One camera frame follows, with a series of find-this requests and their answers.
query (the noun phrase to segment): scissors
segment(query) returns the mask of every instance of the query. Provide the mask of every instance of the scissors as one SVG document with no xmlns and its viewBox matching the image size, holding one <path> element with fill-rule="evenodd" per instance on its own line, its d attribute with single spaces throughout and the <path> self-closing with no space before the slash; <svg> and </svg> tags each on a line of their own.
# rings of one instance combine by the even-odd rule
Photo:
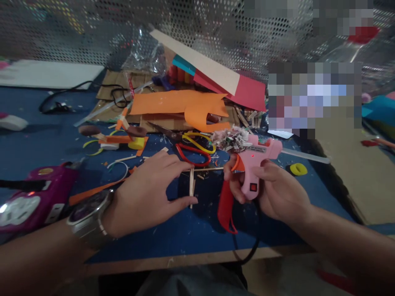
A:
<svg viewBox="0 0 395 296">
<path fill-rule="evenodd" d="M 207 137 L 206 135 L 203 135 L 203 134 L 197 133 L 197 132 L 188 132 L 188 133 L 184 133 L 184 134 L 178 134 L 178 133 L 175 133 L 175 132 L 173 132 L 169 129 L 166 129 L 160 125 L 157 125 L 155 123 L 151 123 L 151 122 L 148 122 L 148 123 L 151 124 L 154 128 L 156 128 L 159 132 L 164 134 L 166 137 L 168 137 L 169 139 L 172 139 L 174 142 L 176 142 L 177 151 L 180 154 L 183 161 L 193 164 L 196 167 L 205 167 L 210 164 L 210 162 L 211 162 L 211 155 L 210 154 L 215 153 L 216 147 L 213 145 L 213 150 L 207 150 L 206 148 L 201 146 L 199 143 L 197 143 L 196 141 L 194 141 L 193 139 L 190 138 L 190 136 L 200 136 L 200 137 L 207 139 L 208 141 L 211 141 L 211 139 L 209 137 Z M 190 141 L 198 149 L 182 144 L 181 142 L 183 139 Z M 207 161 L 205 163 L 201 163 L 201 164 L 194 163 L 194 162 L 190 161 L 188 158 L 186 158 L 186 156 L 182 152 L 182 149 L 201 154 L 207 158 Z"/>
</svg>

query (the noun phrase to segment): blue table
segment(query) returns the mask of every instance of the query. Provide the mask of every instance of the blue table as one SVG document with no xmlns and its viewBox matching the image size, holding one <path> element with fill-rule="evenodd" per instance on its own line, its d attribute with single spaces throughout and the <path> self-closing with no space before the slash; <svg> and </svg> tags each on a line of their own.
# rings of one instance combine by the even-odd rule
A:
<svg viewBox="0 0 395 296">
<path fill-rule="evenodd" d="M 0 111 L 22 117 L 29 126 L 21 132 L 0 130 L 1 167 L 0 178 L 24 179 L 28 172 L 41 166 L 58 165 L 65 161 L 77 161 L 97 147 L 82 148 L 87 138 L 78 133 L 73 124 L 86 116 L 97 102 L 95 92 L 73 92 L 56 98 L 73 107 L 75 112 L 61 115 L 42 115 L 38 106 L 48 95 L 46 90 L 0 88 Z M 108 134 L 110 124 L 100 124 Z M 284 140 L 285 148 L 299 150 L 293 139 Z M 175 153 L 168 139 L 152 134 L 143 156 L 152 156 L 163 147 Z M 111 172 L 104 166 L 116 159 L 131 156 L 132 150 L 105 151 L 97 156 L 87 157 L 72 194 L 118 180 L 124 174 L 123 165 L 115 165 Z M 223 166 L 228 154 L 222 151 L 213 155 L 213 161 Z M 330 192 L 320 175 L 325 175 L 325 165 L 281 154 L 278 164 L 286 167 L 295 162 L 303 163 L 308 174 L 298 177 L 306 189 L 311 202 L 336 213 L 348 220 L 353 216 L 341 205 L 342 197 Z M 139 166 L 142 158 L 126 161 L 129 167 Z M 196 178 L 195 192 L 199 204 L 185 209 L 166 223 L 124 237 L 101 250 L 88 263 L 90 273 L 165 268 L 182 264 L 213 263 L 231 261 L 237 254 L 244 257 L 256 239 L 260 239 L 258 257 L 278 256 L 281 253 L 308 250 L 303 241 L 285 224 L 263 215 L 261 223 L 254 206 L 235 203 L 234 222 L 239 233 L 225 232 L 217 220 L 218 198 L 221 191 L 222 171 L 212 171 L 205 180 Z M 168 188 L 169 199 L 188 195 L 189 175 L 181 175 Z M 12 191 L 0 189 L 0 202 L 10 197 Z M 389 235 L 395 234 L 395 224 L 376 225 L 373 229 Z"/>
</svg>

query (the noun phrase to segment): yellow scissor handle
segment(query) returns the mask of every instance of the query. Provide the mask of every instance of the yellow scissor handle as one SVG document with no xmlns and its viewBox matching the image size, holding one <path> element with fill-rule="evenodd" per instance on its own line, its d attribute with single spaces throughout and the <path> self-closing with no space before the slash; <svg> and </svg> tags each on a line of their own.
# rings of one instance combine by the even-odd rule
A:
<svg viewBox="0 0 395 296">
<path fill-rule="evenodd" d="M 204 151 L 204 152 L 206 152 L 206 153 L 208 153 L 208 154 L 214 154 L 214 153 L 215 153 L 215 150 L 216 150 L 215 145 L 213 145 L 213 150 L 212 150 L 212 151 L 207 150 L 207 149 L 204 148 L 202 145 L 200 145 L 199 143 L 197 143 L 195 140 L 191 139 L 189 136 L 200 136 L 200 137 L 203 137 L 203 138 L 207 139 L 208 141 L 211 141 L 211 139 L 210 139 L 208 136 L 203 135 L 203 134 L 201 134 L 201 133 L 194 133 L 194 132 L 191 132 L 191 133 L 185 133 L 185 134 L 183 134 L 183 135 L 182 135 L 182 138 L 183 138 L 183 139 L 187 139 L 188 141 L 190 141 L 193 145 L 195 145 L 196 147 L 198 147 L 201 151 Z"/>
</svg>

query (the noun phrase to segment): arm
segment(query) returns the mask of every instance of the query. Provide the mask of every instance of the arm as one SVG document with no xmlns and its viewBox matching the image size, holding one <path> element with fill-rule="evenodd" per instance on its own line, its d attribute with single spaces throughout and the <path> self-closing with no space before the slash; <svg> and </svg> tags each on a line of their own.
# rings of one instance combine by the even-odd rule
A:
<svg viewBox="0 0 395 296">
<path fill-rule="evenodd" d="M 170 182 L 191 167 L 164 151 L 146 160 L 116 191 L 102 218 L 104 229 L 120 238 L 154 227 L 197 204 L 196 197 L 171 202 L 166 197 Z M 51 295 L 66 279 L 78 275 L 83 262 L 94 253 L 72 233 L 66 220 L 2 245 L 2 295 Z"/>
<path fill-rule="evenodd" d="M 243 204 L 243 176 L 231 173 L 234 162 L 232 156 L 225 165 L 225 180 Z M 266 215 L 290 226 L 353 280 L 357 289 L 376 295 L 395 289 L 395 240 L 311 205 L 299 182 L 271 161 L 263 161 L 253 172 L 263 183 L 258 198 Z"/>
</svg>

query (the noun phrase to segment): watch face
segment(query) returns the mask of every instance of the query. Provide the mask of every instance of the watch face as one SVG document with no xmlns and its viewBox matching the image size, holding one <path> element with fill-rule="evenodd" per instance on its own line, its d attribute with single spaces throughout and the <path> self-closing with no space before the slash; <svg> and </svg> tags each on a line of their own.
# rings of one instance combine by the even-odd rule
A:
<svg viewBox="0 0 395 296">
<path fill-rule="evenodd" d="M 69 222 L 74 223 L 85 219 L 97 211 L 100 208 L 100 205 L 105 201 L 107 195 L 108 191 L 102 191 L 76 205 L 69 217 Z"/>
</svg>

